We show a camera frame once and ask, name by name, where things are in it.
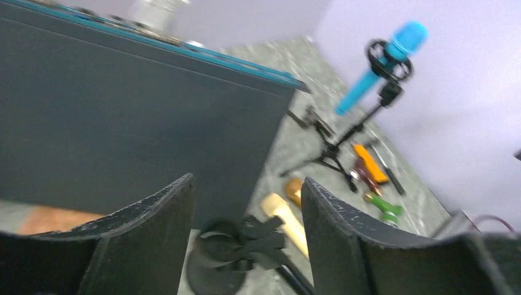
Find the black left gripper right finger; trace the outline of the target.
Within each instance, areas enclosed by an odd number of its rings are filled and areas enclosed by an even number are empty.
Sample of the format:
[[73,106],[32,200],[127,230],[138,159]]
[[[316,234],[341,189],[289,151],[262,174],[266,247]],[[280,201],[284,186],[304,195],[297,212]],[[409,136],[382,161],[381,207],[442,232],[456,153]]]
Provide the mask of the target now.
[[314,179],[302,216],[318,294],[519,294],[520,235],[436,240],[391,227]]

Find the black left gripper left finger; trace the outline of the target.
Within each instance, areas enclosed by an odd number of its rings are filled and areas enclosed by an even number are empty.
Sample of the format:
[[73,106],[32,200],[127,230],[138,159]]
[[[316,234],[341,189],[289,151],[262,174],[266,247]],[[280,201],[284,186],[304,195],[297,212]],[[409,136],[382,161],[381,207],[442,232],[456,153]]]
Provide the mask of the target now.
[[176,294],[195,178],[66,232],[1,233],[2,294]]

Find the black desk stand with clip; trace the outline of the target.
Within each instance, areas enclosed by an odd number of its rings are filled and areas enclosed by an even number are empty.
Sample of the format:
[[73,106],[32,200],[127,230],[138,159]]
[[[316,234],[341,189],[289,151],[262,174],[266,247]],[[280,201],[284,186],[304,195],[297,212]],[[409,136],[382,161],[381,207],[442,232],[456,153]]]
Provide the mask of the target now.
[[236,294],[247,273],[259,265],[267,270],[284,262],[286,238],[279,217],[261,222],[247,216],[241,224],[221,220],[195,238],[186,261],[186,280],[194,294]]

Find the gold microphone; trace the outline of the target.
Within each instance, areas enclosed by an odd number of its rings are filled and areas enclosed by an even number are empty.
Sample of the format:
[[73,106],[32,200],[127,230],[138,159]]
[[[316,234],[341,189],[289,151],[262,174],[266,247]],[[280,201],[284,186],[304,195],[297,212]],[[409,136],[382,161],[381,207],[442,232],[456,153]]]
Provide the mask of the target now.
[[299,209],[302,208],[301,188],[303,183],[300,178],[291,178],[284,186],[287,198]]

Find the cream beige microphone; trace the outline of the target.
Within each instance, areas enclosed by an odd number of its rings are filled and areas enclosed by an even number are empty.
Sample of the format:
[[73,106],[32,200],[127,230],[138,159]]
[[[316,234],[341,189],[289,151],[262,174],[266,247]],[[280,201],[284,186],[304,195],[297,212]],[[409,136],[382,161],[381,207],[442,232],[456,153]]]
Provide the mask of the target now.
[[283,232],[291,239],[300,252],[309,258],[305,229],[292,212],[291,207],[280,195],[270,193],[260,202],[262,211],[268,216],[277,216],[283,222]]

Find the black tripod mic stand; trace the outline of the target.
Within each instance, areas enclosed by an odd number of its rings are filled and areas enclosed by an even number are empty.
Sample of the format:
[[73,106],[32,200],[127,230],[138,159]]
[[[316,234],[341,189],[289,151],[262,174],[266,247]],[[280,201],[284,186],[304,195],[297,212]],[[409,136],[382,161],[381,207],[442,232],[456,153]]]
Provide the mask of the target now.
[[402,87],[400,86],[400,82],[396,82],[394,80],[386,80],[386,84],[380,91],[380,101],[378,105],[372,108],[362,119],[360,119],[357,123],[353,124],[348,131],[346,131],[340,139],[338,139],[335,143],[327,140],[327,136],[323,135],[317,128],[315,128],[316,132],[321,137],[323,142],[323,150],[317,158],[304,160],[302,163],[289,168],[280,173],[281,177],[285,177],[293,171],[296,171],[302,167],[305,167],[309,163],[317,163],[324,167],[330,168],[334,171],[341,173],[346,182],[349,185],[349,188],[352,192],[356,192],[358,188],[355,184],[355,177],[352,172],[348,172],[340,163],[339,154],[340,154],[340,146],[351,139],[355,134],[360,133],[364,129],[364,124],[368,121],[373,115],[379,112],[382,108],[386,108],[391,105],[391,103],[398,98],[398,96],[402,92]]

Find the blue microphone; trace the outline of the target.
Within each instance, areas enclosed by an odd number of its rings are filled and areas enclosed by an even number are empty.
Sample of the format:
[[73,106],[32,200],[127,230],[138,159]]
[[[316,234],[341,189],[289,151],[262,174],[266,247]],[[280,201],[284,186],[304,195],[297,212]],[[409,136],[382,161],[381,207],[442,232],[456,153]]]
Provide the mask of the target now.
[[409,21],[389,40],[375,39],[366,47],[369,69],[351,86],[335,109],[344,115],[378,82],[379,79],[404,81],[413,73],[409,57],[427,40],[428,30],[419,22]]

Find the black microphone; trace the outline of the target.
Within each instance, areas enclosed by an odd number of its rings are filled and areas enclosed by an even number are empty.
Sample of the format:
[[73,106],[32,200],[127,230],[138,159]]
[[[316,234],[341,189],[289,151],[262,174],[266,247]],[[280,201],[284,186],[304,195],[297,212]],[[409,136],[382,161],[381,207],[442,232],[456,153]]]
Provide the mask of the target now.
[[275,271],[297,295],[316,294],[314,287],[293,263],[282,264]]

